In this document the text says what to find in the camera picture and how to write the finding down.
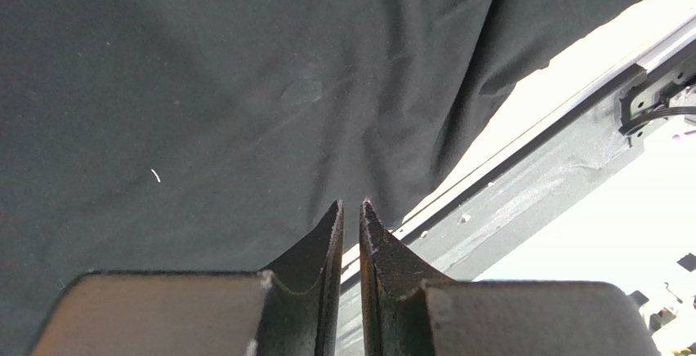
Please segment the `aluminium frame rail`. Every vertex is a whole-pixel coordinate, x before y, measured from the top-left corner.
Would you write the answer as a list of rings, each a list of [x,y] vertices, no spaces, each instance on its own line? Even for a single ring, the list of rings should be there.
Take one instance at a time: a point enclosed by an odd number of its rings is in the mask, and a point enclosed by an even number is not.
[[[552,58],[544,69],[515,86],[453,171],[399,224],[388,227],[398,240],[420,238],[436,220],[449,214],[475,182],[513,155],[624,70],[648,70],[695,35],[694,7],[657,2],[631,7]]]

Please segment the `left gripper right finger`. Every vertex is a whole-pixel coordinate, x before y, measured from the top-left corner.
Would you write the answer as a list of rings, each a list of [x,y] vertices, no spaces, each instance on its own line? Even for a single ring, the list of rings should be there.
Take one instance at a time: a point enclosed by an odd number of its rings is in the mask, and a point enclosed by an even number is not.
[[[457,281],[360,208],[368,355],[655,355],[635,303],[609,283]]]

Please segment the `black t shirt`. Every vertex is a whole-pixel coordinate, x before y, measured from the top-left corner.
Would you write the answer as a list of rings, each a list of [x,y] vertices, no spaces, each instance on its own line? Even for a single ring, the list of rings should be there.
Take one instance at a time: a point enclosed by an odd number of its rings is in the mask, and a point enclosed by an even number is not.
[[[516,83],[642,0],[1,0],[1,352],[92,269],[398,224]]]

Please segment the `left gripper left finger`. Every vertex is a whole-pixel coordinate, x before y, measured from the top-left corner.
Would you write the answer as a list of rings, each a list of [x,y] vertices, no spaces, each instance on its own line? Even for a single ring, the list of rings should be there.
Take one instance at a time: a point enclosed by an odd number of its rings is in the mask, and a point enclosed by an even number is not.
[[[32,355],[332,355],[344,210],[257,271],[101,271],[61,293]]]

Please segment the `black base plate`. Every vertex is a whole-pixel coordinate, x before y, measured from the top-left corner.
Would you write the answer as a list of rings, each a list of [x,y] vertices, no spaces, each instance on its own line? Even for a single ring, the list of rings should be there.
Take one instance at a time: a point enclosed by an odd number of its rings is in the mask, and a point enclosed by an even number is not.
[[[425,237],[401,242],[457,281],[606,283],[483,275],[636,160],[659,124],[694,111],[695,45],[689,42],[651,69],[633,65],[621,72],[450,203],[449,214],[437,215]],[[368,355],[360,263],[341,312],[337,352]]]

